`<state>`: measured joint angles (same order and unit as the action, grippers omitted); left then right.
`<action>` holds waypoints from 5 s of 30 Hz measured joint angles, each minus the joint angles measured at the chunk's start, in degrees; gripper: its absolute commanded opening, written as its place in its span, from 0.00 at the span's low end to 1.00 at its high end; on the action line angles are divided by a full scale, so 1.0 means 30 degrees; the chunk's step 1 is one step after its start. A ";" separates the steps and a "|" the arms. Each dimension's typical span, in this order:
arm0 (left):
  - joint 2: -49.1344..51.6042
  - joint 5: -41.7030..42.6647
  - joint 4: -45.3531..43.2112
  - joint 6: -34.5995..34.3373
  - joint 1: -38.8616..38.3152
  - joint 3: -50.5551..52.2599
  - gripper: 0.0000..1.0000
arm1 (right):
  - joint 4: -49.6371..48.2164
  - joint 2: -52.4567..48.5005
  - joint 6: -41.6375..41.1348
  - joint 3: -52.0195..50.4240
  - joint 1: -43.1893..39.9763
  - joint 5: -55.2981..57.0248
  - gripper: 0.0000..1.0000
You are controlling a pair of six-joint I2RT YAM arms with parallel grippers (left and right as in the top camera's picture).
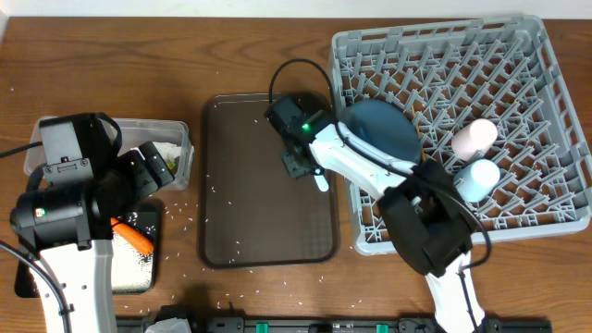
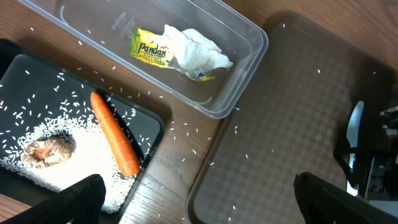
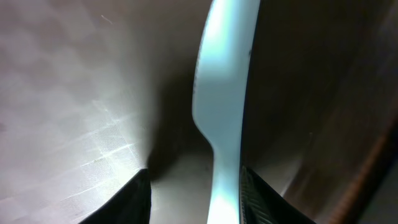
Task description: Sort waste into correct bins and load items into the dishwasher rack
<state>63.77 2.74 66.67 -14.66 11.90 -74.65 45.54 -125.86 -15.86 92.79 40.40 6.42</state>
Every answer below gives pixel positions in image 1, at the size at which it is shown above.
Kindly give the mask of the white tissue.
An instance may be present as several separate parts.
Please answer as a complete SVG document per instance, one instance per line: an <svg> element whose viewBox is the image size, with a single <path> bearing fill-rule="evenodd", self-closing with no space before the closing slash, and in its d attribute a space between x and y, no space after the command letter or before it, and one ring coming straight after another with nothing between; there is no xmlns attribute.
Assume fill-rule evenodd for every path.
<svg viewBox="0 0 592 333"><path fill-rule="evenodd" d="M170 142L153 142L154 147L166 162L174 162L181 156L181 147Z"/></svg>

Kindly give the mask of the light blue plastic knife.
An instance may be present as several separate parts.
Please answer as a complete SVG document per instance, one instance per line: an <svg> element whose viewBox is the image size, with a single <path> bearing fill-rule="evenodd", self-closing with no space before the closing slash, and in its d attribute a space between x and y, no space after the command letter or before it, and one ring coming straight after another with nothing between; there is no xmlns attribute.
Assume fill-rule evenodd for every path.
<svg viewBox="0 0 592 333"><path fill-rule="evenodd" d="M321 192L326 192L329 190L329 183L327 182L325 172L323 170L317 169L314 172L314 181L317 185L318 190Z"/></svg>

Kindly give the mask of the orange carrot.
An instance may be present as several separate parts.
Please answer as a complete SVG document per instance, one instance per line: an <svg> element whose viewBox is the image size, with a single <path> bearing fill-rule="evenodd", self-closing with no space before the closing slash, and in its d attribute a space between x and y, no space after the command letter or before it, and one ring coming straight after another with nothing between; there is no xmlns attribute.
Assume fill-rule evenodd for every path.
<svg viewBox="0 0 592 333"><path fill-rule="evenodd" d="M118 218L111 218L111 228L138 253L143 255L151 255L154 253L154 245L148 238L143 236L135 228L121 222Z"/></svg>

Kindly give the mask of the dark blue plate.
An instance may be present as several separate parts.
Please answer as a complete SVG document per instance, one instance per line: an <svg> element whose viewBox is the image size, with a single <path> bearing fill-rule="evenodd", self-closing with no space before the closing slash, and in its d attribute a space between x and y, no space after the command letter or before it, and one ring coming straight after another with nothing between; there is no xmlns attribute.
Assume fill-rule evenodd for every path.
<svg viewBox="0 0 592 333"><path fill-rule="evenodd" d="M416 164L421 161L417 131L394 105L375 99L363 100L341 111L339 121L385 154Z"/></svg>

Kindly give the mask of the pink cup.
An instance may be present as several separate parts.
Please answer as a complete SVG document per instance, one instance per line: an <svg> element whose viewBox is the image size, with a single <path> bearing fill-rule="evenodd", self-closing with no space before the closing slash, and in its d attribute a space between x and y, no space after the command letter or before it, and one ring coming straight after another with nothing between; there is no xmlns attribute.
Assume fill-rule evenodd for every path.
<svg viewBox="0 0 592 333"><path fill-rule="evenodd" d="M497 138L496 125L488 119L479 118L453 135L451 149L458 158L467 161L476 153L485 153Z"/></svg>

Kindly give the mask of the light blue cup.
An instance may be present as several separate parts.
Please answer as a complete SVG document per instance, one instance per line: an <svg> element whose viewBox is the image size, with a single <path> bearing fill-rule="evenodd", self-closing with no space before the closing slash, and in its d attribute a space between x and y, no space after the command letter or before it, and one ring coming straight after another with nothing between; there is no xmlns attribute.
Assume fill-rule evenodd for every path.
<svg viewBox="0 0 592 333"><path fill-rule="evenodd" d="M499 167L486 159L476 160L453 178L458 193L469 203L478 203L486 198L499 180Z"/></svg>

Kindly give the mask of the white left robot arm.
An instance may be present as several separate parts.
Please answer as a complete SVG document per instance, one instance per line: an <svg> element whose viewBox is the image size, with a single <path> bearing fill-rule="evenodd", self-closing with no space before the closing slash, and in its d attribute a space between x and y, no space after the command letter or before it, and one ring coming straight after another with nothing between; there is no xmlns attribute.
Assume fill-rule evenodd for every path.
<svg viewBox="0 0 592 333"><path fill-rule="evenodd" d="M174 179L152 142L126 153L104 113L52 117L39 124L46 161L31 173L10 214L49 332L115 332L112 219Z"/></svg>

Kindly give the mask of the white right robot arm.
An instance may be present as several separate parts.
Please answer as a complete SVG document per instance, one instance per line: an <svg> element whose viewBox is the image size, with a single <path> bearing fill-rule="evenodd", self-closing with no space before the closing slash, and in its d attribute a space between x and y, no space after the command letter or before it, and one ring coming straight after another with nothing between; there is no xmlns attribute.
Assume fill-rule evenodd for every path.
<svg viewBox="0 0 592 333"><path fill-rule="evenodd" d="M325 120L278 125L278 134L298 163L318 176L334 171L376 200L396 252L425 277L446 332L479 331L485 312L470 270L472 235L486 229L463 203L442 165L399 161L359 140L346 127Z"/></svg>

